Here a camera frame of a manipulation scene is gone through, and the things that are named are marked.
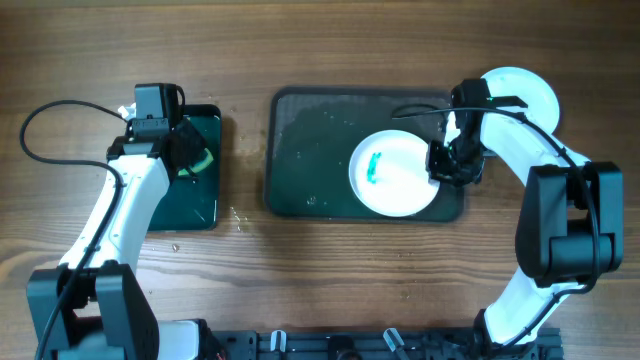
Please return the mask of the white plate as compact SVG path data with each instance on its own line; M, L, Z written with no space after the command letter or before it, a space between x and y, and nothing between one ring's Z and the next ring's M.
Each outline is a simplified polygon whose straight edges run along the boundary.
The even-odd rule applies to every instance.
M519 67L499 67L481 76L487 82L492 104L526 117L552 134L560 120L560 105L552 87L532 71Z
M400 218L426 209L440 182L426 170L429 145L401 130L376 132L351 154L348 178L352 192L369 210Z

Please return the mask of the white top plate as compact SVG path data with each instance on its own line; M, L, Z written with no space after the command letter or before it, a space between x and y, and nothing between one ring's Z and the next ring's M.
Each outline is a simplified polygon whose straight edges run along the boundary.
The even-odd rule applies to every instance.
M552 134L560 120L560 105L552 87L532 71L519 67L499 67L481 76L487 82L492 104L526 117Z

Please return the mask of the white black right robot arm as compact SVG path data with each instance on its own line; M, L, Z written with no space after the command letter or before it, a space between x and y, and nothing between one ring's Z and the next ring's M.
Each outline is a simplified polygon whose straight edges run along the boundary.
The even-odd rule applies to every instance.
M562 145L534 107L531 94L500 95L486 77L465 79L444 111L454 115L459 135L432 142L427 153L426 170L441 183L479 182L492 152L525 186L515 233L518 268L476 318L469 347L479 356L528 350L566 298L590 292L623 260L621 170Z

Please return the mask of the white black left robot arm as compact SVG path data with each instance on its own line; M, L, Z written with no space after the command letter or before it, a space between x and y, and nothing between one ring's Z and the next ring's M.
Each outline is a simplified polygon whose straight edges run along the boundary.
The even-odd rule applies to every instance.
M37 270L27 301L39 359L223 359L202 319L159 320L136 271L146 236L208 230L219 204L221 113L175 84L139 84L118 114L105 183L73 246Z

